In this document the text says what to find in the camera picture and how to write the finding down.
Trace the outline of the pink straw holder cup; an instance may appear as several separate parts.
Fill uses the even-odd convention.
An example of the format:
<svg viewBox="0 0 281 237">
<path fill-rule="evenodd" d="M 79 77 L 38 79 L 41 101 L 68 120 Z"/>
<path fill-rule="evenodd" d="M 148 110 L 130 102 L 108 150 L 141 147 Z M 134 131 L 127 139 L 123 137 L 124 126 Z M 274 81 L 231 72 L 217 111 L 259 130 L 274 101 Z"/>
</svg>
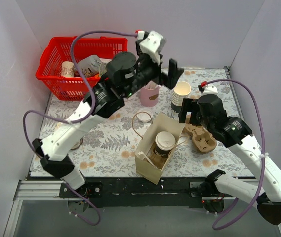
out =
<svg viewBox="0 0 281 237">
<path fill-rule="evenodd" d="M 153 88 L 143 87 L 140 90 L 140 102 L 145 107 L 153 107 L 158 103 L 160 87 L 155 85 Z"/>
</svg>

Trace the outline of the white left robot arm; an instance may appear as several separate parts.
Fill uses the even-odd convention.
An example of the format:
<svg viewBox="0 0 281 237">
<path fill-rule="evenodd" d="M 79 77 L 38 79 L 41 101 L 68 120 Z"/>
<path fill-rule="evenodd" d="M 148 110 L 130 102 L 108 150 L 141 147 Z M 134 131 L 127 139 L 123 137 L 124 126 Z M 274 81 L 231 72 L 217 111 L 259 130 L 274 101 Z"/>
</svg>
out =
<svg viewBox="0 0 281 237">
<path fill-rule="evenodd" d="M 87 193 L 86 179 L 68 156 L 70 149 L 96 125 L 108 119 L 125 106 L 124 99 L 131 97 L 149 82 L 173 89 L 184 69 L 177 61 L 169 60 L 168 72 L 154 62 L 149 54 L 121 52 L 106 64 L 106 72 L 89 90 L 65 124 L 44 139 L 35 139 L 32 144 L 41 156 L 43 169 L 63 180 L 74 196 Z"/>
</svg>

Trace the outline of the brown cardboard cup carrier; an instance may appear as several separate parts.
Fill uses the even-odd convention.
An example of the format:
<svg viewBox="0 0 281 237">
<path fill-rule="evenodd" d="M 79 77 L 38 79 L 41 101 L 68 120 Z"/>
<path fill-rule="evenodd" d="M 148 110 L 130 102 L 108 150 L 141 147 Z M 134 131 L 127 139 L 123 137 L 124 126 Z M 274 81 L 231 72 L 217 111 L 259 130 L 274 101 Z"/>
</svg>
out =
<svg viewBox="0 0 281 237">
<path fill-rule="evenodd" d="M 185 131 L 192 137 L 192 143 L 199 153 L 210 153 L 216 148 L 217 141 L 204 127 L 186 123 Z"/>
</svg>

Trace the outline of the white plastic cup lid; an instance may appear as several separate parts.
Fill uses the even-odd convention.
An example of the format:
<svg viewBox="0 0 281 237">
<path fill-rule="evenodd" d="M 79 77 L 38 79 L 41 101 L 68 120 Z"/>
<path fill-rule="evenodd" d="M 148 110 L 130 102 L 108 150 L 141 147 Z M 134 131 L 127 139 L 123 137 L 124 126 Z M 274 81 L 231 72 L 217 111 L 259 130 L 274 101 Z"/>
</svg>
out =
<svg viewBox="0 0 281 237">
<path fill-rule="evenodd" d="M 162 131 L 156 135 L 155 143 L 163 150 L 171 150 L 175 146 L 176 140 L 171 133 Z"/>
</svg>

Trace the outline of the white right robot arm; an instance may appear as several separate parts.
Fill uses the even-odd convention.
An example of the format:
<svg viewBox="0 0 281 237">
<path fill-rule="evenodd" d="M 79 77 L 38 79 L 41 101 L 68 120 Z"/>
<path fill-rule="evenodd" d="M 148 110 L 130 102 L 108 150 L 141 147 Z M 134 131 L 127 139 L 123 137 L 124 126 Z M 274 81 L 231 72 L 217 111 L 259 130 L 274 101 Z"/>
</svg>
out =
<svg viewBox="0 0 281 237">
<path fill-rule="evenodd" d="M 258 185 L 233 178 L 222 170 L 215 170 L 196 190 L 203 195 L 220 193 L 256 205 L 260 215 L 270 224 L 281 223 L 281 170 L 263 152 L 249 126 L 239 117 L 228 116 L 222 100 L 215 94 L 199 99 L 185 98 L 179 112 L 179 122 L 184 123 L 190 113 L 189 123 L 201 125 L 233 154 L 235 154 L 258 179 Z"/>
</svg>

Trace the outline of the black single paper cup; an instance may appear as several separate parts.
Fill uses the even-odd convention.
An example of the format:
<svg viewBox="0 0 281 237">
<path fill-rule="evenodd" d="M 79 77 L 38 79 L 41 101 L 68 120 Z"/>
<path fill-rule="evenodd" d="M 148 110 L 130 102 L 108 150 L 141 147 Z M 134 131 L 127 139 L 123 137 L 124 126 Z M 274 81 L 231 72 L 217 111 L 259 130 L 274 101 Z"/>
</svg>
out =
<svg viewBox="0 0 281 237">
<path fill-rule="evenodd" d="M 153 152 L 155 155 L 167 159 L 171 150 L 163 150 L 158 146 L 154 146 Z"/>
</svg>

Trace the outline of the single brown cup carrier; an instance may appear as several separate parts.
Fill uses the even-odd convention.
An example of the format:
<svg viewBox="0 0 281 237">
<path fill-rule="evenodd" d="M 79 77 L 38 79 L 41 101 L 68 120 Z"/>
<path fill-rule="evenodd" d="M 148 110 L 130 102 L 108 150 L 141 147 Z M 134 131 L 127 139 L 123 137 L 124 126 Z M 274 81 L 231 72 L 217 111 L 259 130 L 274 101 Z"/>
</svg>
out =
<svg viewBox="0 0 281 237">
<path fill-rule="evenodd" d="M 159 156 L 155 153 L 152 153 L 150 156 L 149 156 L 149 159 L 150 161 L 153 163 L 153 165 L 162 170 L 166 161 L 167 161 L 167 157 L 164 157 L 164 156 Z"/>
</svg>

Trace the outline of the single white straw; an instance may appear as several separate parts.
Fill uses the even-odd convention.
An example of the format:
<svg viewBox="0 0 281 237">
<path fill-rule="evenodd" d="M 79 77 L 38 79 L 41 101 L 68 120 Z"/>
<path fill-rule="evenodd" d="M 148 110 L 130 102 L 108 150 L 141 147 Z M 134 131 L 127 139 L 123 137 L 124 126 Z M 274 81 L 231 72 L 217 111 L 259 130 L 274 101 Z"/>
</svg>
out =
<svg viewBox="0 0 281 237">
<path fill-rule="evenodd" d="M 146 156 L 146 154 L 144 152 L 138 152 L 138 156 L 142 159 L 142 160 L 146 160 L 152 167 L 157 168 L 152 161 Z"/>
</svg>

